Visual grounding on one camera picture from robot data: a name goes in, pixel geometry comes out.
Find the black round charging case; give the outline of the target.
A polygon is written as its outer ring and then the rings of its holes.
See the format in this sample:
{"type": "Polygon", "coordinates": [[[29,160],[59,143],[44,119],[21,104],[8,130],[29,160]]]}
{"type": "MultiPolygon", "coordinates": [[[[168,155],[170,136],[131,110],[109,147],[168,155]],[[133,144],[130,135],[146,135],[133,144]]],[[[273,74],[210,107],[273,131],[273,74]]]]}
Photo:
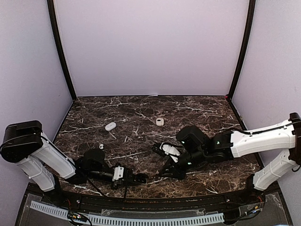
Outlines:
{"type": "Polygon", "coordinates": [[[143,173],[138,173],[136,175],[135,181],[136,181],[136,183],[139,183],[139,184],[146,184],[148,181],[148,178],[149,178],[148,175],[143,174],[143,173]]]}

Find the beige gold-rimmed charging case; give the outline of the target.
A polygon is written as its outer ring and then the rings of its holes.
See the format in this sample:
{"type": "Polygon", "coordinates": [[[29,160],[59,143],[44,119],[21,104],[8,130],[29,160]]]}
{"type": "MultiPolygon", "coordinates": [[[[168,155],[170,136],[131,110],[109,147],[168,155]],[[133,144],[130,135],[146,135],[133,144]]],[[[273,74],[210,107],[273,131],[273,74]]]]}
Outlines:
{"type": "Polygon", "coordinates": [[[164,121],[163,118],[157,118],[156,119],[156,125],[157,126],[164,126],[164,124],[165,124],[165,121],[164,121]]]}

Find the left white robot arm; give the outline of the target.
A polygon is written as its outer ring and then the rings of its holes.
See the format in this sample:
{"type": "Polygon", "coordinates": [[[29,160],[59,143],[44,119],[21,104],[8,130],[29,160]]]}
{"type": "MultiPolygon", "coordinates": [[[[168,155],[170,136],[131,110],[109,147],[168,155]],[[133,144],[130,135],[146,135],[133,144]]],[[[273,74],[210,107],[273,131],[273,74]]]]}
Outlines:
{"type": "Polygon", "coordinates": [[[112,189],[118,189],[146,184],[148,178],[142,173],[135,175],[121,164],[110,167],[105,161],[104,151],[99,148],[90,149],[73,160],[48,139],[39,121],[8,125],[0,154],[5,161],[17,165],[42,191],[48,192],[48,198],[56,205],[66,202],[66,194],[56,187],[56,178],[46,167],[73,185],[94,179],[109,182],[112,189]]]}

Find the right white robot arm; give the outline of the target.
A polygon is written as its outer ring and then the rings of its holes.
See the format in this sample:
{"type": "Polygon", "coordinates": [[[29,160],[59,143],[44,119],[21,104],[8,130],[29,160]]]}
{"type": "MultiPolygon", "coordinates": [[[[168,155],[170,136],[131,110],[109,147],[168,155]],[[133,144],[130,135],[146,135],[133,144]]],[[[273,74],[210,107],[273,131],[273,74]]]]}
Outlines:
{"type": "Polygon", "coordinates": [[[169,157],[159,171],[161,177],[184,179],[190,168],[280,149],[281,153],[273,161],[247,178],[246,190],[240,193],[244,204],[252,203],[258,193],[294,167],[301,166],[301,118],[298,113],[291,113],[288,120],[272,126],[254,130],[233,129],[212,138],[196,126],[187,126],[178,132],[176,140],[181,145],[163,142],[152,147],[153,152],[169,157]]]}

